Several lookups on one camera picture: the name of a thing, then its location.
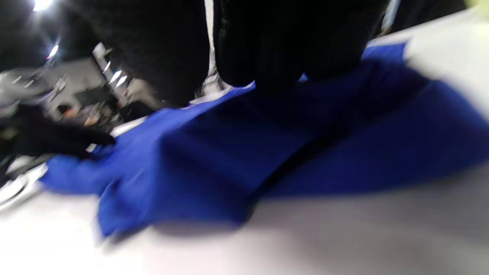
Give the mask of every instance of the blue towel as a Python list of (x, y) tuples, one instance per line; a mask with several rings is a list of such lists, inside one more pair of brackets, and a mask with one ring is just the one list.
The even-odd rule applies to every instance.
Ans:
[[(235, 89), (162, 110), (98, 150), (98, 161), (54, 157), (41, 180), (54, 192), (99, 195), (109, 236), (167, 221), (239, 225), (262, 196), (373, 192), (489, 159), (486, 122), (451, 87), (408, 68), (403, 49), (368, 48), (351, 73), (282, 95)], [(304, 146), (337, 133), (257, 192)]]

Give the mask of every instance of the ceiling light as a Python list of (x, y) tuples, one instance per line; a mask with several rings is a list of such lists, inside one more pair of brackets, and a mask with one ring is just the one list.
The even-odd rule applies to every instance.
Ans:
[(116, 81), (119, 78), (119, 76), (121, 75), (121, 73), (122, 73), (121, 70), (116, 71), (114, 73), (114, 76), (112, 77), (112, 79), (109, 81), (109, 84), (112, 83), (112, 82), (114, 82), (114, 81)]
[(36, 0), (36, 3), (34, 5), (33, 11), (42, 11), (44, 9), (47, 9), (51, 4), (53, 3), (53, 0)]
[(119, 87), (122, 85), (122, 83), (124, 83), (124, 81), (126, 81), (126, 78), (127, 78), (127, 75), (124, 75), (123, 77), (121, 77), (121, 79), (119, 79), (119, 81), (117, 82), (117, 85), (115, 85), (115, 87)]
[(51, 57), (53, 57), (56, 54), (56, 52), (58, 51), (58, 48), (59, 48), (58, 45), (54, 46), (53, 49), (51, 50), (51, 52), (49, 53), (49, 56), (46, 57), (46, 59), (50, 59)]
[(110, 65), (111, 65), (111, 62), (109, 61), (107, 63), (107, 66), (105, 66), (105, 69), (104, 69), (104, 71), (102, 73), (106, 72), (109, 69)]

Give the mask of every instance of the blue cloth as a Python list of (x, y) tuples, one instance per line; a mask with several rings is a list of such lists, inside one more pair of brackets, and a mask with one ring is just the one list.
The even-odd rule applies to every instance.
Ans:
[(348, 136), (281, 179), (267, 198), (426, 183), (489, 159), (485, 121), (451, 87), (406, 67), (403, 49), (369, 48), (353, 72), (290, 93), (236, 89), (162, 110), (99, 150), (98, 161), (56, 156), (41, 180), (54, 192), (99, 195), (108, 236), (175, 220), (243, 223), (250, 195), (338, 119)]

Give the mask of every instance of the white table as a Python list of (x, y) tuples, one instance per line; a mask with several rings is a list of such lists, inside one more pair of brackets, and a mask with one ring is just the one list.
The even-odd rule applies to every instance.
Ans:
[[(473, 10), (374, 41), (413, 38), (410, 64), (463, 89), (489, 119), (489, 25)], [(0, 274), (486, 275), (489, 164), (371, 196), (265, 202), (239, 231), (148, 228), (103, 242), (96, 197), (43, 193), (0, 216)]]

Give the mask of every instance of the hand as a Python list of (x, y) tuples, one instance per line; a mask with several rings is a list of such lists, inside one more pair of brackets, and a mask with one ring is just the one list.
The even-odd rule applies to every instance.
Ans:
[(115, 139), (102, 131), (54, 122), (37, 106), (19, 105), (12, 123), (18, 131), (14, 151), (20, 155), (64, 154), (91, 159), (85, 150), (90, 144), (115, 144)]

